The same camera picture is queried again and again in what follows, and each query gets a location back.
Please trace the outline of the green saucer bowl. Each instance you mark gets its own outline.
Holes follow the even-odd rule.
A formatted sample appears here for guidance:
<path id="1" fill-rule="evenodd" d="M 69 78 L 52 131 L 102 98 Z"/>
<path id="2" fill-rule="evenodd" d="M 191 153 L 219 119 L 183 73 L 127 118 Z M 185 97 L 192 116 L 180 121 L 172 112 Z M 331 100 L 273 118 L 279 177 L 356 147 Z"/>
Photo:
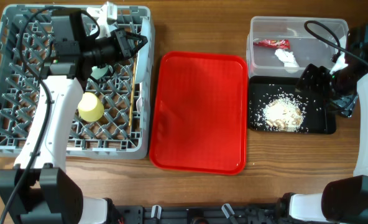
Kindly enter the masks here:
<path id="1" fill-rule="evenodd" d="M 100 78 L 103 78 L 109 73 L 110 73 L 109 65 L 105 67 L 94 66 L 92 67 L 91 77 L 96 80 L 99 80 Z"/>

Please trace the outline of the wooden chopstick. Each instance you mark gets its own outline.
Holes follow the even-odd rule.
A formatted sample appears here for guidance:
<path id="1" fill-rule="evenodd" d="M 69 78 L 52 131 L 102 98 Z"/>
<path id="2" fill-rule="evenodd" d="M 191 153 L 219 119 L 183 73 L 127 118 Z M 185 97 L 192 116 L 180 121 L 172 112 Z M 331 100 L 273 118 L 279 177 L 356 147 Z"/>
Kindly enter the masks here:
<path id="1" fill-rule="evenodd" d="M 134 110 L 134 93 L 136 89 L 136 71 L 137 71 L 137 58 L 134 59 L 134 66 L 133 66 L 133 76 L 132 76 L 132 85 L 131 85 L 131 104 L 129 108 L 129 124 L 128 127 L 131 128 L 132 126 L 132 117 L 133 117 L 133 110 Z"/>

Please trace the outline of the white tissue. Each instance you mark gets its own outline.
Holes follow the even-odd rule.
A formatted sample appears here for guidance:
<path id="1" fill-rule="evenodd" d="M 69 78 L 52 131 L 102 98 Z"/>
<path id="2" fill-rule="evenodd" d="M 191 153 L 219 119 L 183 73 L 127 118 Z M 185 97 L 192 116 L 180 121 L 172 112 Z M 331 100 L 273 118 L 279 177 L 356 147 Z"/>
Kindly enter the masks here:
<path id="1" fill-rule="evenodd" d="M 283 66 L 288 73 L 296 73 L 299 70 L 300 66 L 297 63 L 293 52 L 289 52 L 284 49 L 277 49 L 275 51 L 275 55 L 283 63 Z"/>

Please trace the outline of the yellow plastic cup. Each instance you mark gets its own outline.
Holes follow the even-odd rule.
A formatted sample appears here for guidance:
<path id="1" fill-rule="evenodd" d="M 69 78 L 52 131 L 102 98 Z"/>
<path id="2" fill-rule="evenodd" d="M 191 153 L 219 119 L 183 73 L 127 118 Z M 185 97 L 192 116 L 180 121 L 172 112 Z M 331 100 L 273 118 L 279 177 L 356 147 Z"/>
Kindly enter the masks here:
<path id="1" fill-rule="evenodd" d="M 85 92 L 78 104 L 80 117 L 87 122 L 95 122 L 104 114 L 104 106 L 101 100 L 90 92 Z"/>

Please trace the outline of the red snack wrapper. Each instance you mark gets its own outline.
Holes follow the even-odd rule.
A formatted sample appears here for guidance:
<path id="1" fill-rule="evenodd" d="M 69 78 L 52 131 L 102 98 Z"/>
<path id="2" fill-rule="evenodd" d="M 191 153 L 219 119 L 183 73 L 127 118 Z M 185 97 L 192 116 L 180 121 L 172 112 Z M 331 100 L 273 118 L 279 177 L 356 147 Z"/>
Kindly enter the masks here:
<path id="1" fill-rule="evenodd" d="M 287 39 L 283 40 L 270 40 L 270 39 L 264 39 L 264 40 L 258 40 L 256 42 L 253 42 L 254 46 L 259 47 L 267 47 L 272 49 L 290 49 L 290 42 Z"/>

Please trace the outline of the large light blue plate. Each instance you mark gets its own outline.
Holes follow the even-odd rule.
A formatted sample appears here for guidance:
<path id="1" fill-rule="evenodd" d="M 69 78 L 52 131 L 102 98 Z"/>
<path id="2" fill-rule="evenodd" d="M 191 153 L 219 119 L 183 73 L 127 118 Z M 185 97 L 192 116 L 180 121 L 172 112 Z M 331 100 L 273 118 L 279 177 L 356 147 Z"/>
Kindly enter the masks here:
<path id="1" fill-rule="evenodd" d="M 142 20 L 140 35 L 145 37 L 147 43 L 139 50 L 137 54 L 135 84 L 141 83 L 145 78 L 145 74 L 147 73 L 147 64 L 150 48 L 149 39 L 151 37 L 151 27 L 150 21 L 148 19 Z"/>

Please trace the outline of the white plastic fork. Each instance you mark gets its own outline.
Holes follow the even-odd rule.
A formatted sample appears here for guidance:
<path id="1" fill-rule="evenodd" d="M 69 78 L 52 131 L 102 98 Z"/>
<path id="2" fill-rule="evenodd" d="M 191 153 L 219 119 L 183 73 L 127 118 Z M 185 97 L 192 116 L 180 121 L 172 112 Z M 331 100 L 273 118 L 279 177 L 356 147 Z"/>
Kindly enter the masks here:
<path id="1" fill-rule="evenodd" d="M 136 101 L 136 110 L 138 114 L 141 114 L 143 107 L 144 107 L 144 98 L 140 96 Z"/>

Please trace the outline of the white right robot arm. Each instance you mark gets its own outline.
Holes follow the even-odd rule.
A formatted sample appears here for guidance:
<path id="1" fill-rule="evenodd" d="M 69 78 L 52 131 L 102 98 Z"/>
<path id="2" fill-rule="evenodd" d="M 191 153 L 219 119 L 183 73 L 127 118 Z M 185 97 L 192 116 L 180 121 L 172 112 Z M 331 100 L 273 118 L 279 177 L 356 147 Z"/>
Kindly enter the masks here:
<path id="1" fill-rule="evenodd" d="M 310 64 L 297 90 L 322 96 L 332 113 L 349 115 L 353 104 L 361 107 L 359 153 L 353 176 L 330 182 L 320 194 L 286 193 L 279 198 L 275 220 L 288 223 L 368 223 L 368 25 L 348 32 L 346 47 L 305 30 L 344 55 L 346 67 L 330 72 Z"/>

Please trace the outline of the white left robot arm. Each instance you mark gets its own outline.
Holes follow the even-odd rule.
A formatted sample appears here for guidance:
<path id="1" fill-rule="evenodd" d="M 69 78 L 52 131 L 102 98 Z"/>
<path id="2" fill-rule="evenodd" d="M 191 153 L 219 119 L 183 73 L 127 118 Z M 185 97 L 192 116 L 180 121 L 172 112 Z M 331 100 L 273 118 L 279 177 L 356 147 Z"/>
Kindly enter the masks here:
<path id="1" fill-rule="evenodd" d="M 50 6 L 54 39 L 33 76 L 39 100 L 24 147 L 11 169 L 0 170 L 0 222 L 124 223 L 110 198 L 85 197 L 65 171 L 72 121 L 93 67 L 115 65 L 147 47 L 150 37 L 113 30 L 88 35 L 80 8 Z"/>

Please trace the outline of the black food waste tray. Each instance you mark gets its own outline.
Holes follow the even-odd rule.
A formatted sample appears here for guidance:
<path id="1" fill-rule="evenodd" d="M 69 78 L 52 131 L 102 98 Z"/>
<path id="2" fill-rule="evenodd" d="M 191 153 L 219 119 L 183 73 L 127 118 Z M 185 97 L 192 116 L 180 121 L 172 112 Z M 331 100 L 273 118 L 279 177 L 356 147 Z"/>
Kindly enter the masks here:
<path id="1" fill-rule="evenodd" d="M 301 97 L 301 102 L 307 102 L 305 121 L 302 124 L 302 130 L 294 133 L 313 133 L 313 134 L 333 134 L 336 132 L 335 115 L 327 112 L 323 107 L 323 101 L 308 92 L 297 91 L 295 85 L 297 78 L 288 77 L 262 77 L 254 76 L 249 80 L 248 94 L 248 127 L 256 131 L 267 131 L 264 129 L 255 129 L 251 124 L 251 109 L 255 109 L 258 102 L 266 102 L 269 96 L 278 96 L 282 94 Z"/>

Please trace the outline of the clear plastic waste bin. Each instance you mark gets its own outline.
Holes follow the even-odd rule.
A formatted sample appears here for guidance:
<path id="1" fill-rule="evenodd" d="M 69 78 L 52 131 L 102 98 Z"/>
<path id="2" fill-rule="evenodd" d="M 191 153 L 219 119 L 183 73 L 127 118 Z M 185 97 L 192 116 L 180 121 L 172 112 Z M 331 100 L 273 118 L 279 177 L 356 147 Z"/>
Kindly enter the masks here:
<path id="1" fill-rule="evenodd" d="M 304 28 L 306 21 L 324 24 L 337 36 L 341 47 L 345 48 L 349 27 L 343 19 L 255 16 L 251 19 L 247 36 L 248 76 L 298 78 L 311 63 L 332 68 L 334 66 L 332 57 L 338 51 L 309 34 Z M 261 40 L 288 40 L 290 44 L 288 51 L 292 53 L 298 66 L 286 66 L 276 56 L 275 49 L 254 45 Z"/>

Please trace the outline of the grey plastic dishwasher rack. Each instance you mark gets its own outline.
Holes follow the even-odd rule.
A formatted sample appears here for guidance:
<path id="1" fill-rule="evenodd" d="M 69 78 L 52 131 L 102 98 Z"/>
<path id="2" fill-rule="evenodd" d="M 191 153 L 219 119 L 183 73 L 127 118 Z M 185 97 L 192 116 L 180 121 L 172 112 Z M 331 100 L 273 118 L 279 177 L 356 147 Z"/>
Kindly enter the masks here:
<path id="1" fill-rule="evenodd" d="M 154 65 L 155 27 L 145 6 L 117 6 L 113 24 L 140 34 L 143 19 L 150 21 L 151 37 L 147 73 L 136 84 L 132 126 L 129 108 L 134 59 L 111 66 L 99 80 L 89 80 L 86 91 L 94 93 L 104 106 L 98 121 L 89 123 L 75 116 L 68 139 L 67 155 L 93 159 L 142 159 L 148 151 L 150 124 L 150 79 Z M 99 25 L 89 13 L 83 18 L 87 34 Z M 0 157 L 16 157 L 27 140 L 39 100 L 39 84 L 32 76 L 39 70 L 53 40 L 50 13 L 43 5 L 8 5 L 0 21 Z M 144 107 L 137 113 L 136 101 Z"/>

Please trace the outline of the rice and nut leftovers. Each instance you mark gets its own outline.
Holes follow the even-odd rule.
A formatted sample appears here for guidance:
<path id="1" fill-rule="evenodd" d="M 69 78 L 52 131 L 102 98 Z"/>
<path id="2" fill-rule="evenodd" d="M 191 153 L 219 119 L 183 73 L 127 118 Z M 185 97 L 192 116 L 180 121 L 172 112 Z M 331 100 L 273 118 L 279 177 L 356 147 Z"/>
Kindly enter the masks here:
<path id="1" fill-rule="evenodd" d="M 266 102 L 258 102 L 260 105 L 251 109 L 251 124 L 255 129 L 293 133 L 303 129 L 307 102 L 301 102 L 301 97 L 271 95 Z"/>

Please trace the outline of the red plastic tray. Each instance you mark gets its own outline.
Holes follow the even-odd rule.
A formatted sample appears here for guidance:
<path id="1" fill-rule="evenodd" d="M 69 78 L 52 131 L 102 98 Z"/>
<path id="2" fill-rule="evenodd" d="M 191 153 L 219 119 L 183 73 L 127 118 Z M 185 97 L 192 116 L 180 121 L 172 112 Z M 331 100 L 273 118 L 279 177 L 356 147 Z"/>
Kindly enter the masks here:
<path id="1" fill-rule="evenodd" d="M 172 51 L 160 61 L 149 158 L 168 170 L 236 175 L 246 164 L 247 65 Z"/>

